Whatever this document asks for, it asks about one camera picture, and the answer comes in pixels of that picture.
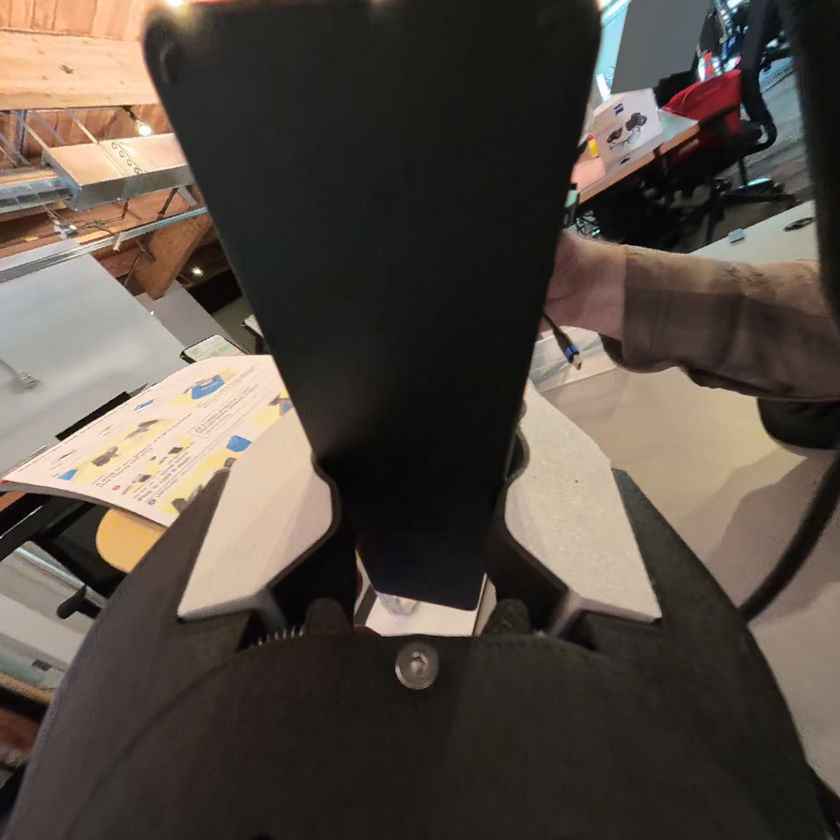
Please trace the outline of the person's right hand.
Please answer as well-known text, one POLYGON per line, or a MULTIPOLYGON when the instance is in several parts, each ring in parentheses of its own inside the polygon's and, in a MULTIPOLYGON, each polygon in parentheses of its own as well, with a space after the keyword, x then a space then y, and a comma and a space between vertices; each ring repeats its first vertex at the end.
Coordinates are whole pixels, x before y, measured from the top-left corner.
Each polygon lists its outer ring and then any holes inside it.
POLYGON ((627 250, 623 245, 560 235, 543 312, 557 327, 623 338, 627 250))

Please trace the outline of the person's right forearm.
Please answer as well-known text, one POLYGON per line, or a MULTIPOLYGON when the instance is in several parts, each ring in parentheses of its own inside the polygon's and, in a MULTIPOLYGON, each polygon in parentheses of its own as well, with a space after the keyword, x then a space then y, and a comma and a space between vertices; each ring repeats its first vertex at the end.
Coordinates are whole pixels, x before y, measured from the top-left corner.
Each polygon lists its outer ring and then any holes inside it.
POLYGON ((623 326, 620 338, 602 341, 619 366, 679 368, 698 385, 769 400, 838 401, 838 319, 819 261, 754 265, 608 248, 623 257, 623 326))

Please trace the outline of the red jacket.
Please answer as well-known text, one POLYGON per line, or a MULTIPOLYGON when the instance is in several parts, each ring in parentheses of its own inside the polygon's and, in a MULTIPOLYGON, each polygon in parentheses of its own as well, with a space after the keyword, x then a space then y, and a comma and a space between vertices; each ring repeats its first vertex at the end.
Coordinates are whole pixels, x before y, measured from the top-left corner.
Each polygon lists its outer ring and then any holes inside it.
POLYGON ((712 127, 727 136, 742 130, 742 72, 730 70, 716 77, 697 81, 675 94, 662 109, 698 121, 700 129, 712 127))

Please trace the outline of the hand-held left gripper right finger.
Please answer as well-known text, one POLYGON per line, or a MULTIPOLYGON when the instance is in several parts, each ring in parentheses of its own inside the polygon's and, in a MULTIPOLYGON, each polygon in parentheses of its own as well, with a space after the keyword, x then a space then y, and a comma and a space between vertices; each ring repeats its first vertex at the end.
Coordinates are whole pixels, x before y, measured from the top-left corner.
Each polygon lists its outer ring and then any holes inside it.
POLYGON ((584 613, 661 617, 609 458, 534 387, 490 521, 487 575, 537 632, 566 632, 584 613))

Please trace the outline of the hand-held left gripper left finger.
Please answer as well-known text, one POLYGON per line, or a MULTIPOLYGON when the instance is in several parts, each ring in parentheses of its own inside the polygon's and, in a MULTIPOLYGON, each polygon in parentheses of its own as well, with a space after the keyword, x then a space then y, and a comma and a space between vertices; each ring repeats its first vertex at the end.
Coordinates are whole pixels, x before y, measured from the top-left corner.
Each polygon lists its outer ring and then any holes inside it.
POLYGON ((352 617, 359 589, 354 536, 298 414, 276 421, 224 478, 178 618, 252 613, 267 632, 284 632, 302 625, 321 598, 352 617))

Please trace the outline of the white cardboard box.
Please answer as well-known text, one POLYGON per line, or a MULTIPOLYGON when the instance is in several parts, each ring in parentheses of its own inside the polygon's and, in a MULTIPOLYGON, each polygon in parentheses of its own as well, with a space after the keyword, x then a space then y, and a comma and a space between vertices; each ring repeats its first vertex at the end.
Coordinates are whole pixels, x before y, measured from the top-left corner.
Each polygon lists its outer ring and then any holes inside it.
POLYGON ((591 129, 605 172, 624 168, 664 138, 655 89, 636 89, 604 100, 593 111, 591 129))

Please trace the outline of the whiteboard with green writing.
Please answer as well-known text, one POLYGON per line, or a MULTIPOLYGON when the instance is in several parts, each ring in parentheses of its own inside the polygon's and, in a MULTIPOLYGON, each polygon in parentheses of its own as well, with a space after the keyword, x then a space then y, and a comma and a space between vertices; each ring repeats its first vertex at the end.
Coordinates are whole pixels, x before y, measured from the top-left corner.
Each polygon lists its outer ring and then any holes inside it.
POLYGON ((213 358, 226 358, 247 354, 248 352, 236 344, 236 342, 225 338, 221 334, 213 334, 185 347, 180 353, 180 358, 188 364, 194 364, 213 358))

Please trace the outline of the rectangular metal duct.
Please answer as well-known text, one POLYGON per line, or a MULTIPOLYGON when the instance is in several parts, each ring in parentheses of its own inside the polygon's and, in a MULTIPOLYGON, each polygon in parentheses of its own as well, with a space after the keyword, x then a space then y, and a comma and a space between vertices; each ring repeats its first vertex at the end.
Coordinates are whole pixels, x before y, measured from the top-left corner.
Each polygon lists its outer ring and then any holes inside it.
POLYGON ((47 148, 41 160, 58 174, 70 193, 66 204, 76 211, 194 182, 173 133, 47 148))

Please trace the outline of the black usb hub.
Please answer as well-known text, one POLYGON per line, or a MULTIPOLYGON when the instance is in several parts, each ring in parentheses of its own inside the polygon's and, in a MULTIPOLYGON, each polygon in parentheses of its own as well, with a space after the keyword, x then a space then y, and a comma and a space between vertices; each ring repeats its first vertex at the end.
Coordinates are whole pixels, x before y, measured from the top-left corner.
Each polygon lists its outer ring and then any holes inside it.
POLYGON ((379 592, 476 601, 595 2, 194 2, 142 50, 379 592))

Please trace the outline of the black office chair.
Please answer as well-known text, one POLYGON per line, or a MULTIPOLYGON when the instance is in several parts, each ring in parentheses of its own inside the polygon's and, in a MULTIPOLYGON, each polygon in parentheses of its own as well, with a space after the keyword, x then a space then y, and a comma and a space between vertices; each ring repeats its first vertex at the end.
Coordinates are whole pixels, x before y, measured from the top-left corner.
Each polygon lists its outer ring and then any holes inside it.
MULTIPOLYGON (((665 202, 655 217, 656 246, 671 246, 690 228, 707 220, 706 243, 730 207, 753 204, 795 205, 795 196, 769 177, 751 181, 747 159, 771 147, 778 130, 760 89, 765 47, 781 27, 777 2, 750 2, 742 41, 742 130, 727 136, 712 127, 700 129, 689 141, 658 154, 661 164, 654 191, 665 202)), ((667 103, 689 85, 686 72, 663 78, 655 88, 658 105, 667 103)))

